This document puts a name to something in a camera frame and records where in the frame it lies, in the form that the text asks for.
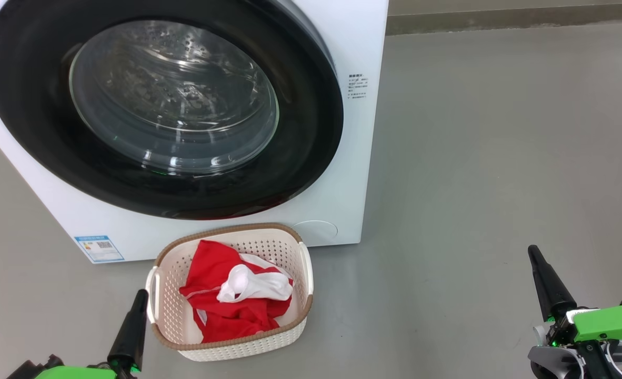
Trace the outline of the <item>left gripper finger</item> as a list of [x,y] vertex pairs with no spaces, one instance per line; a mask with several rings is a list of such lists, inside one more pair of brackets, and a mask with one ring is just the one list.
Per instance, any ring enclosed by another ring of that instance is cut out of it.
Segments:
[[107,355],[112,367],[142,367],[144,351],[144,290],[138,290]]
[[138,290],[124,320],[124,357],[130,367],[136,367],[137,370],[142,370],[143,365],[148,302],[149,293],[146,290]]

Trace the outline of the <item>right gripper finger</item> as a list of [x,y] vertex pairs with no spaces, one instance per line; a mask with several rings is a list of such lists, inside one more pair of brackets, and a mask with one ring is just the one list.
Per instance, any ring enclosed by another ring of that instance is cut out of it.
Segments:
[[551,308],[557,303],[556,271],[554,271],[552,266],[546,261],[537,245],[530,245],[527,248],[527,252],[531,264],[540,312],[544,321],[547,322],[553,317]]
[[566,286],[562,283],[561,278],[557,275],[555,279],[557,303],[551,308],[552,316],[566,316],[566,312],[576,309],[578,305]]

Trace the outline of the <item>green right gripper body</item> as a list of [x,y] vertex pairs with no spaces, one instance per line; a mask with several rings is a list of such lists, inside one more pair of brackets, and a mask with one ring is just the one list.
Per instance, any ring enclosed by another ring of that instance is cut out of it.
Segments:
[[609,308],[581,307],[563,301],[550,307],[548,330],[550,347],[566,347],[584,341],[622,341],[622,301]]

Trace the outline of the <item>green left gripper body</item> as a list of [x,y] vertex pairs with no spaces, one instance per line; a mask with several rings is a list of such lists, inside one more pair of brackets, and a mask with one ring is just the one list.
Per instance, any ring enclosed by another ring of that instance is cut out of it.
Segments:
[[65,365],[56,355],[45,364],[23,362],[8,378],[138,378],[140,367],[128,360],[113,360],[85,367]]

